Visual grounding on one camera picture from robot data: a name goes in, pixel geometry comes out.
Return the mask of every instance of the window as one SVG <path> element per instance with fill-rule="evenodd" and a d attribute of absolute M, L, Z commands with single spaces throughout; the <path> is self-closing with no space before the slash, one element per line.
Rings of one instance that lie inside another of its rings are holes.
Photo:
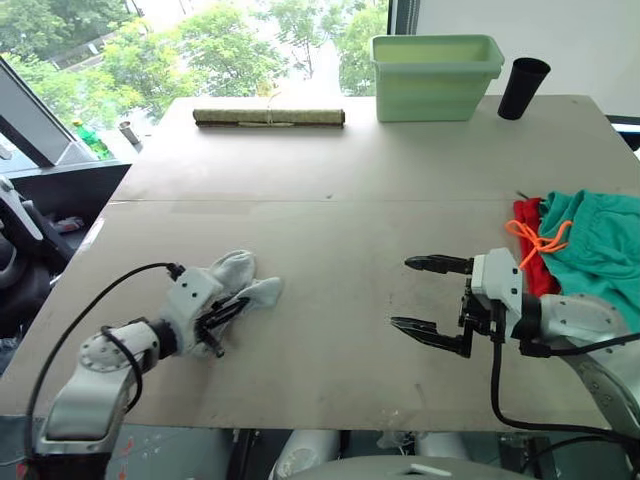
<path fill-rule="evenodd" d="M 0 54 L 70 131 L 181 96 L 373 95 L 388 0 L 0 0 Z"/>

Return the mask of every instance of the drawstring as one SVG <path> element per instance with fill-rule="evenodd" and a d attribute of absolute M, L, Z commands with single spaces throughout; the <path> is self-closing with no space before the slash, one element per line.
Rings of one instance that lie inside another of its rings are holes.
<path fill-rule="evenodd" d="M 517 220 L 510 220 L 505 223 L 504 228 L 507 232 L 517 235 L 518 237 L 526 238 L 533 244 L 533 248 L 529 252 L 529 255 L 527 255 L 520 263 L 520 269 L 522 270 L 525 265 L 529 263 L 529 260 L 533 258 L 536 252 L 554 253 L 569 245 L 569 242 L 560 243 L 562 241 L 564 231 L 569 225 L 573 225 L 573 222 L 571 220 L 565 220 L 562 222 L 562 225 L 560 225 L 556 236 L 554 238 L 547 238 L 539 237 L 531 227 Z"/>

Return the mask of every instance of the black cup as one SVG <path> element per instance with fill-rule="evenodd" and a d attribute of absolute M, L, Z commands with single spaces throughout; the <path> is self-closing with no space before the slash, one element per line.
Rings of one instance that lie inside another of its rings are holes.
<path fill-rule="evenodd" d="M 514 60 L 509 83 L 498 108 L 498 115 L 507 120 L 519 119 L 550 71 L 549 65 L 536 58 Z"/>

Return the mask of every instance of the table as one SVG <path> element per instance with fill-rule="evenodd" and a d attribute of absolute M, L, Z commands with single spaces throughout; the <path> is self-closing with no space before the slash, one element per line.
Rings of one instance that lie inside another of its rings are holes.
<path fill-rule="evenodd" d="M 411 255 L 509 246 L 515 191 L 640 193 L 637 159 L 586 97 L 537 97 L 517 122 L 487 97 L 464 123 L 378 124 L 372 99 L 345 99 L 344 130 L 197 129 L 178 99 L 74 257 L 5 377 L 0 414 L 20 414 L 68 322 L 110 280 L 151 261 L 207 266 L 253 250 L 285 288 L 272 310 L 228 330 L 227 355 L 172 358 L 145 376 L 129 423 L 203 427 L 502 430 L 491 413 L 491 346 L 471 360 L 424 347 L 392 315 L 456 332 L 464 277 L 416 272 Z M 225 100 L 243 102 L 243 100 Z M 153 317 L 169 287 L 145 273 L 89 315 L 52 367 L 43 414 L 100 325 Z M 505 349 L 512 417 L 606 425 L 561 360 Z"/>

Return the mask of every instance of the green plastic bin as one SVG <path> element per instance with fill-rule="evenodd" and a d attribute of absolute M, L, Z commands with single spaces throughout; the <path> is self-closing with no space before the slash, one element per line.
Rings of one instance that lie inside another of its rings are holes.
<path fill-rule="evenodd" d="M 371 39 L 381 122 L 469 120 L 504 57 L 487 35 Z"/>

